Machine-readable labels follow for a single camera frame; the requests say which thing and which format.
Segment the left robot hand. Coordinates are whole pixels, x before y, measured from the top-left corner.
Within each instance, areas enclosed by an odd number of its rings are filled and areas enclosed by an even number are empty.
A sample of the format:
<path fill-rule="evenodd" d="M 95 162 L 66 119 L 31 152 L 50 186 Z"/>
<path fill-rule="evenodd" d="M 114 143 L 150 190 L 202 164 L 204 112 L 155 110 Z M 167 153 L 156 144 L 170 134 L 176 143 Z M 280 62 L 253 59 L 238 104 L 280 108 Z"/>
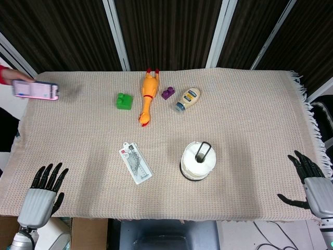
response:
<path fill-rule="evenodd" d="M 69 171 L 68 168 L 61 170 L 61 167 L 61 162 L 56 166 L 49 164 L 35 174 L 18 216 L 18 223 L 23 228 L 43 227 L 60 208 L 65 194 L 59 190 Z"/>

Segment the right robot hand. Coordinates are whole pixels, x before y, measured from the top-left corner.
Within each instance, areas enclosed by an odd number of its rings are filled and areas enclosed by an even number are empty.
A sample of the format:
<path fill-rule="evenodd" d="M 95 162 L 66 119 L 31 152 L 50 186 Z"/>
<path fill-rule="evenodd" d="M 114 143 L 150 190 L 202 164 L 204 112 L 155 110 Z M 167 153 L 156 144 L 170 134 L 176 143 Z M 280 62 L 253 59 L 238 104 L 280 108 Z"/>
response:
<path fill-rule="evenodd" d="M 278 194 L 279 199 L 287 205 L 302 209 L 309 209 L 320 219 L 332 218 L 332 182 L 325 177 L 321 168 L 299 151 L 294 151 L 296 157 L 288 155 L 293 163 L 299 179 L 303 185 L 306 200 L 296 201 Z"/>

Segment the person hand with red sleeve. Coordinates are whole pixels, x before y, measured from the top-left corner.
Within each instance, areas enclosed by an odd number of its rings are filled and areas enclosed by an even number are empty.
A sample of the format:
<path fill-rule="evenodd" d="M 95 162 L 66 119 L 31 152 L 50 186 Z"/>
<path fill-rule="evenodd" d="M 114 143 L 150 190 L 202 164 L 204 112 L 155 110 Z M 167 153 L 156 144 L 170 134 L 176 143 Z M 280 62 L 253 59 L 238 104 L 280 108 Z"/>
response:
<path fill-rule="evenodd" d="M 13 80 L 23 80 L 26 82 L 34 82 L 35 80 L 21 71 L 7 68 L 0 65 L 1 68 L 1 84 L 12 85 Z"/>

